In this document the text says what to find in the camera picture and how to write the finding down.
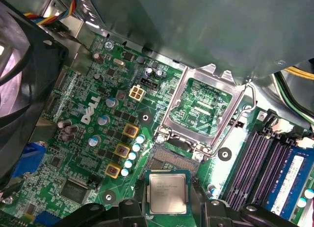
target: cable bundle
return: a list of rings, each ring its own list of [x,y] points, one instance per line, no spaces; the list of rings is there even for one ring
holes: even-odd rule
[[[48,23],[52,23],[55,21],[60,21],[64,18],[71,16],[72,13],[75,11],[77,3],[78,3],[78,0],[72,0],[72,2],[70,4],[70,8],[68,10],[62,12],[58,16],[49,16],[49,17],[45,18],[45,17],[38,16],[34,13],[31,13],[31,12],[24,13],[24,15],[26,17],[28,17],[29,19],[33,20],[37,25],[48,24]]]

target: electrolytic capacitor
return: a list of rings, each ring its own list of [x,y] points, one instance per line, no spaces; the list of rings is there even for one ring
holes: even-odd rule
[[[61,140],[66,142],[66,141],[73,140],[74,137],[75,137],[74,134],[62,134],[61,135]]]
[[[103,77],[101,74],[98,74],[98,73],[96,73],[96,74],[94,75],[94,79],[95,79],[96,81],[99,81],[99,82],[104,82],[104,81],[105,81],[104,77]]]
[[[129,173],[130,173],[130,168],[123,167],[123,169],[121,170],[122,176],[128,176]]]
[[[131,151],[131,152],[129,153],[129,159],[130,159],[130,160],[135,160],[136,157],[137,157],[137,152]]]
[[[157,71],[155,71],[155,78],[156,78],[156,79],[161,79],[161,78],[162,78],[162,75],[163,75],[162,70],[157,70]]]
[[[147,67],[145,69],[145,75],[148,76],[148,77],[152,76],[153,72],[154,72],[154,70],[151,67]]]
[[[77,125],[70,125],[64,128],[64,132],[67,134],[75,133],[79,130]]]
[[[59,129],[63,129],[64,127],[70,126],[70,125],[72,125],[72,121],[70,120],[62,120],[62,121],[59,121],[57,124]]]
[[[141,145],[140,145],[139,143],[133,144],[132,150],[133,150],[134,152],[138,152],[140,149],[141,149]]]
[[[136,138],[136,142],[139,144],[142,144],[145,141],[145,136],[144,135],[139,135]]]
[[[105,62],[105,59],[103,58],[103,56],[99,53],[95,53],[93,54],[93,59],[95,60],[95,62],[97,64],[103,64]]]
[[[115,108],[119,104],[119,101],[116,98],[107,98],[106,99],[106,105],[109,108]]]
[[[91,146],[91,147],[95,147],[96,145],[100,144],[101,143],[101,138],[98,136],[98,135],[93,135],[92,137],[90,137],[88,139],[88,144]]]
[[[124,162],[124,166],[126,168],[131,168],[134,164],[134,160],[130,160],[130,159],[127,159],[126,162]]]
[[[110,123],[110,117],[107,115],[101,115],[100,117],[98,117],[97,123],[99,125],[107,125]]]

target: yellow wire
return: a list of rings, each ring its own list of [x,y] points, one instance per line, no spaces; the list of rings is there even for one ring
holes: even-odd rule
[[[309,80],[314,80],[314,74],[306,72],[306,71],[302,71],[295,66],[288,67],[285,70],[295,76],[302,77]]]

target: chip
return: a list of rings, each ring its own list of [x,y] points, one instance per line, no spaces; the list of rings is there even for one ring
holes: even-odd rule
[[[129,122],[130,123],[135,123],[136,122],[136,117],[131,115],[130,118],[129,118]]]
[[[105,153],[106,153],[106,150],[99,149],[97,154],[100,155],[100,156],[104,156]]]
[[[29,204],[28,205],[28,207],[27,207],[27,209],[26,209],[26,214],[29,214],[29,215],[33,215],[34,213],[35,213],[35,211],[36,211],[36,209],[37,209],[37,206],[35,206],[35,205],[33,205],[33,204]]]
[[[61,158],[59,157],[53,157],[50,164],[54,167],[59,167],[60,165],[60,162],[61,162]]]
[[[109,75],[109,76],[113,76],[114,75],[114,73],[115,73],[115,70],[112,70],[111,68],[109,68],[108,70],[107,70],[107,75]]]
[[[123,120],[128,120],[129,117],[130,117],[130,114],[128,114],[128,113],[123,113],[123,115],[122,115]]]
[[[127,61],[132,61],[133,60],[133,58],[134,58],[134,55],[133,54],[131,54],[131,53],[129,53],[129,52],[125,52],[125,54],[124,54],[124,57],[123,57],[125,60],[127,60]]]
[[[135,138],[137,133],[139,131],[139,128],[135,125],[132,125],[130,123],[127,123],[123,129],[123,134],[126,136],[129,136],[131,138]]]
[[[122,137],[121,137],[121,139],[120,139],[122,142],[124,142],[124,143],[128,143],[128,141],[129,141],[129,137],[128,136],[126,136],[126,135],[122,135]]]
[[[118,143],[116,149],[114,150],[114,154],[122,157],[127,158],[131,148],[123,143]]]
[[[114,135],[114,131],[113,130],[108,130],[106,134],[108,136],[112,137]]]
[[[88,188],[84,185],[67,179],[63,184],[60,195],[70,201],[83,204],[86,202],[89,192]]]
[[[113,152],[107,152],[105,157],[108,158],[108,159],[111,159],[112,155],[113,155]]]
[[[170,90],[169,90],[169,94],[173,94],[175,92],[175,90],[173,89],[173,88],[171,88]]]
[[[188,179],[182,170],[149,171],[146,174],[148,214],[187,214]]]
[[[121,166],[113,162],[110,162],[108,166],[106,167],[105,174],[116,179],[120,171],[121,171]]]
[[[120,116],[122,115],[122,112],[116,110],[116,111],[114,112],[114,115],[115,115],[116,117],[120,117]]]
[[[122,134],[120,132],[116,132],[116,134],[114,135],[114,137],[118,140],[121,138],[121,136]]]

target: black ram slot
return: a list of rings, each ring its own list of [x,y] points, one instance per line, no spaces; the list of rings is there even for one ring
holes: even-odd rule
[[[248,202],[261,205],[265,198],[268,196],[271,183],[275,178],[279,164],[285,157],[287,150],[286,145],[282,145],[280,142],[276,142],[272,145],[271,151],[262,166],[261,172],[255,182]]]
[[[249,136],[221,197],[232,209],[239,210],[247,202],[272,142],[272,138],[260,134],[257,130]]]

